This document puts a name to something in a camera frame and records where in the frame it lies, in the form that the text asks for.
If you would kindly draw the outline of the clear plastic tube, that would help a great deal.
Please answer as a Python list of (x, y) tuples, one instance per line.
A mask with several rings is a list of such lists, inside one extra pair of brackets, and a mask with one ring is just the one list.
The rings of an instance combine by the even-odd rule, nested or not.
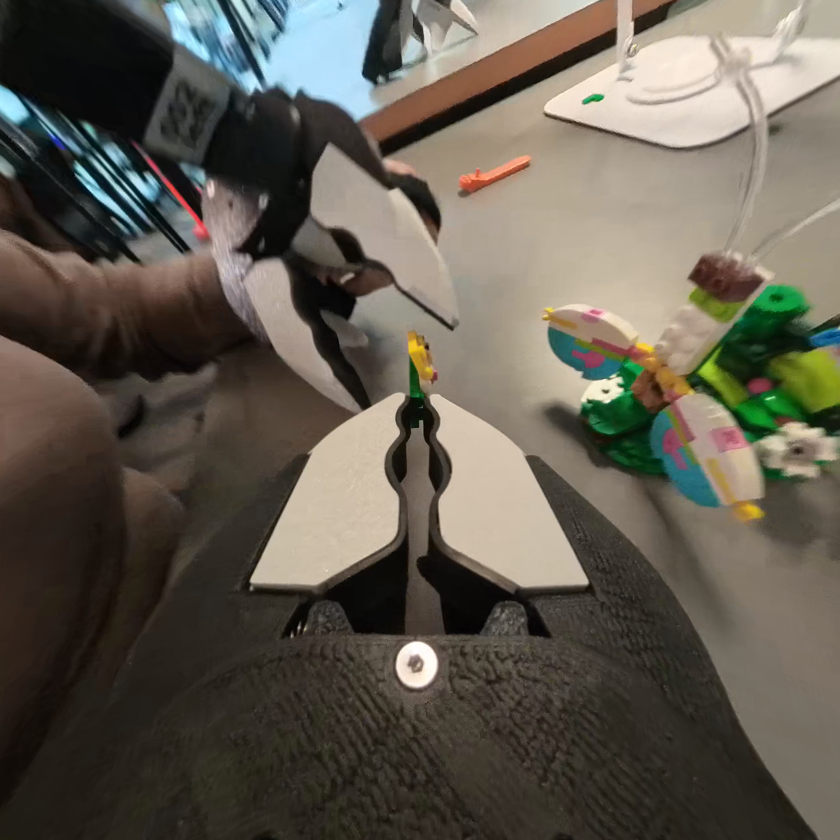
[(839, 211), (839, 199), (838, 197), (833, 199), (831, 202), (816, 209), (813, 213), (803, 217), (800, 221), (789, 224), (780, 228), (775, 233), (770, 234), (747, 257), (739, 255), (742, 237), (762, 190), (767, 171), (770, 148), (769, 118), (760, 91), (751, 75), (751, 60), (748, 57), (748, 53), (745, 50), (733, 47), (730, 40), (724, 35), (711, 36), (710, 49), (712, 54), (717, 58), (721, 79), (729, 81), (736, 89), (742, 103), (748, 111), (752, 126), (751, 162), (742, 188), (738, 208), (726, 244), (722, 250), (722, 255), (736, 262), (753, 264), (759, 257), (766, 256), (786, 239), (799, 234), (802, 230), (824, 218), (837, 214)]

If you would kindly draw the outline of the wooden edge strip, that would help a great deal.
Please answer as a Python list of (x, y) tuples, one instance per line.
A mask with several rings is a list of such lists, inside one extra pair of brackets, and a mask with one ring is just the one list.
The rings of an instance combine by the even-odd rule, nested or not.
[(617, 2), (601, 1), (431, 81), (360, 120), (387, 154), (446, 129), (616, 45)]

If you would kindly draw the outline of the colourful brick flower model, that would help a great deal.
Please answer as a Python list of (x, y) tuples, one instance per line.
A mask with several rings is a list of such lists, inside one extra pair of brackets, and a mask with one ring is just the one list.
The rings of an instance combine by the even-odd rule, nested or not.
[(688, 281), (655, 343), (571, 303), (542, 311), (549, 347), (588, 382), (579, 417), (606, 459), (755, 522), (769, 482), (838, 463), (838, 319), (811, 325), (798, 287), (736, 252), (702, 255)]

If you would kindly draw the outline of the yellow lego flower piece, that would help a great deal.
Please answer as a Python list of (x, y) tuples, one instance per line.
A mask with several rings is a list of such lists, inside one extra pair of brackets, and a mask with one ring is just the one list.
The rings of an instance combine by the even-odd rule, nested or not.
[(438, 380), (438, 372), (434, 366), (429, 344), (422, 334), (414, 330), (407, 332), (406, 341), (409, 359), (416, 374), (418, 387), (427, 392)]

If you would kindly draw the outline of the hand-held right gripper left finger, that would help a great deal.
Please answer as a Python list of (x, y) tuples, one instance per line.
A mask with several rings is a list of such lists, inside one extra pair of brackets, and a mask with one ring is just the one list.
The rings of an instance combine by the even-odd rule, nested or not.
[(408, 405), (390, 395), (314, 446), (250, 575), (252, 591), (320, 595), (403, 547), (395, 456)]

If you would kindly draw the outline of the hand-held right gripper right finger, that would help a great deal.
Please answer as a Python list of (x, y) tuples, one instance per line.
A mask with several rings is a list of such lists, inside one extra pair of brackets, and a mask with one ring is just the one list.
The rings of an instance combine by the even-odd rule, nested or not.
[(587, 575), (520, 447), (441, 395), (430, 407), (448, 467), (437, 499), (444, 547), (509, 593), (584, 590)]

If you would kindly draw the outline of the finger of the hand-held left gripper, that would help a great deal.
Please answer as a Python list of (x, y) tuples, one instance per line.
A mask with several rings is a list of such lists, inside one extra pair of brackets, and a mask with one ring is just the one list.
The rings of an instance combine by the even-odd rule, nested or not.
[(309, 214), (290, 249), (345, 274), (386, 270), (396, 288), (448, 329), (459, 325), (452, 278), (420, 213), (397, 188), (378, 182), (333, 143), (310, 181)]
[(281, 259), (262, 259), (247, 274), (245, 288), (270, 345), (288, 368), (348, 412), (369, 408), (358, 372), (323, 317), (319, 284), (299, 276)]

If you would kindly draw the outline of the orange lego brick separator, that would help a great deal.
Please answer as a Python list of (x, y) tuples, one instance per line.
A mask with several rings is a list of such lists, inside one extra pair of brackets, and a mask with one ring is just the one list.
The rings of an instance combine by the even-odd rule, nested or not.
[(461, 175), (458, 178), (458, 191), (466, 195), (474, 194), (479, 190), (527, 170), (531, 162), (532, 157), (530, 155), (522, 155), (486, 171), (477, 168), (473, 172)]

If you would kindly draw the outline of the clear plastic stand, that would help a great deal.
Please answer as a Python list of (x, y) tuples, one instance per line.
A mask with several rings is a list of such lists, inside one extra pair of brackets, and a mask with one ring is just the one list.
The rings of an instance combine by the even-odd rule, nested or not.
[(726, 35), (709, 35), (703, 48), (689, 47), (670, 62), (645, 64), (624, 78), (625, 98), (641, 107), (682, 102), (734, 81), (741, 72), (775, 67), (802, 35), (812, 6), (812, 1), (797, 2), (757, 48)]

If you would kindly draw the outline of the dark chair base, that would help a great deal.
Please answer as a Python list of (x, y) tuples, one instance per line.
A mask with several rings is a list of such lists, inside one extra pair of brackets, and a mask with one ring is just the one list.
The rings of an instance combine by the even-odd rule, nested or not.
[(403, 69), (410, 39), (428, 56), (442, 51), (449, 30), (478, 35), (475, 16), (462, 1), (380, 1), (364, 53), (362, 78), (376, 86)]

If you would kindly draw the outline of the person's left hand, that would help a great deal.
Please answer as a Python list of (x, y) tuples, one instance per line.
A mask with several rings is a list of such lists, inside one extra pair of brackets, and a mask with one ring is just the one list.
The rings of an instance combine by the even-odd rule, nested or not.
[(409, 164), (394, 159), (384, 160), (391, 185), (400, 190), (415, 207), (435, 243), (442, 227), (438, 201), (428, 183)]

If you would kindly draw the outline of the white flat base plate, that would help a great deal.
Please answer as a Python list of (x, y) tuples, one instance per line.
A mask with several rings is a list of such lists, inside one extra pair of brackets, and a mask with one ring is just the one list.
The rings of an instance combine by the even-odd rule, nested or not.
[[(737, 37), (757, 48), (763, 37)], [(734, 86), (724, 82), (698, 97), (654, 107), (628, 102), (627, 76), (643, 65), (670, 62), (687, 48), (704, 47), (708, 36), (677, 36), (643, 47), (630, 70), (621, 76), (617, 65), (558, 93), (543, 106), (543, 114), (566, 123), (614, 134), (675, 151), (696, 150), (719, 143), (746, 130), (749, 114)], [(798, 38), (777, 66), (751, 71), (769, 116), (809, 97), (838, 80), (837, 38)], [(601, 102), (581, 100), (601, 93)]]

